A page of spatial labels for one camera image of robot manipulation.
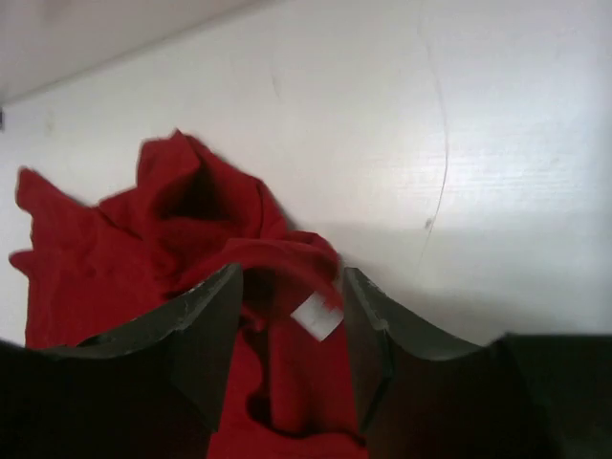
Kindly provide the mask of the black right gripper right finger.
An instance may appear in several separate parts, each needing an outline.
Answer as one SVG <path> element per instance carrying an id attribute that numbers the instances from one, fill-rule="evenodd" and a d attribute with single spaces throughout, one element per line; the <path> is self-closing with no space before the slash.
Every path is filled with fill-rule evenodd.
<path id="1" fill-rule="evenodd" d="M 343 274 L 358 426 L 372 458 L 607 458 L 611 338 L 507 334 L 478 346 Z"/>

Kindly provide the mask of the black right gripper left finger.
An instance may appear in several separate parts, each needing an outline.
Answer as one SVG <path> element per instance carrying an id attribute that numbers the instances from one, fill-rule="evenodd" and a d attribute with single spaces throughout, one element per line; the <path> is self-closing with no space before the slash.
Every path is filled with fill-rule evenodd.
<path id="1" fill-rule="evenodd" d="M 220 425 L 242 270 L 75 347 L 1 345 L 5 458 L 203 458 Z"/>

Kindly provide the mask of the red t shirt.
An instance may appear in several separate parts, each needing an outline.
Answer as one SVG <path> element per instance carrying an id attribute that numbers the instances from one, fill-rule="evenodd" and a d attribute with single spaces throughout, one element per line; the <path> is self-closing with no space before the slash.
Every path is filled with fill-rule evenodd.
<path id="1" fill-rule="evenodd" d="M 32 218 L 11 264 L 29 280 L 25 341 L 76 345 L 222 267 L 243 270 L 240 325 L 213 458 L 363 458 L 337 289 L 339 256 L 291 229 L 266 185 L 176 132 L 142 145 L 133 187 L 89 207 L 29 168 Z"/>

